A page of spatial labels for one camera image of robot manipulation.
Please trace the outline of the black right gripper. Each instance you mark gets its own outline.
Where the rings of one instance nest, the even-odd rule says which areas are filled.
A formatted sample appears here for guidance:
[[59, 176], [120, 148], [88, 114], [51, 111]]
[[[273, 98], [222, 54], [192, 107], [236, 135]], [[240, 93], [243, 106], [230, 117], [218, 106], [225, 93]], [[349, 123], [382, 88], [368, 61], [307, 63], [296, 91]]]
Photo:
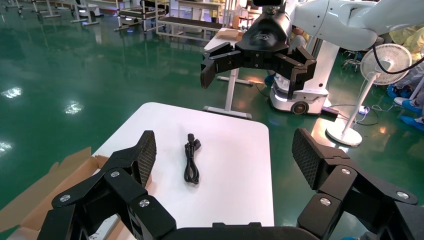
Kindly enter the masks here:
[[235, 44], [224, 42], [207, 50], [200, 63], [200, 84], [207, 89], [216, 74], [242, 68], [274, 68], [289, 80], [287, 99], [314, 77], [317, 60], [302, 46], [288, 54], [292, 31], [285, 13], [263, 13]]

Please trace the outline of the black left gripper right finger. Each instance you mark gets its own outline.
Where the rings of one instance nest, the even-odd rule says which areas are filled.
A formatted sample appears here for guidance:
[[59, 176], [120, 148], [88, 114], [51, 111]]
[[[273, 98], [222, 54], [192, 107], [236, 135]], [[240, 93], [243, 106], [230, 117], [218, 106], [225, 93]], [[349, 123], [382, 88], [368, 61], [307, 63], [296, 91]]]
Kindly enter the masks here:
[[297, 226], [330, 238], [341, 216], [355, 216], [378, 240], [421, 240], [424, 209], [411, 192], [371, 175], [343, 150], [317, 143], [304, 128], [294, 132], [292, 155], [315, 195]]

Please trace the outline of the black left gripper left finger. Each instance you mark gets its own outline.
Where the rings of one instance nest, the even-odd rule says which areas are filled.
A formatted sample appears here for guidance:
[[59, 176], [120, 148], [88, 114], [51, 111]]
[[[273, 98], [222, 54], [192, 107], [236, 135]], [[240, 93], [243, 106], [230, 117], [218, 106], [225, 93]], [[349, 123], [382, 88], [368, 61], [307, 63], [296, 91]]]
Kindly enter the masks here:
[[176, 220], [146, 188], [156, 154], [151, 130], [113, 152], [98, 173], [52, 200], [38, 239], [87, 240], [114, 215], [138, 240], [161, 240], [175, 231]]

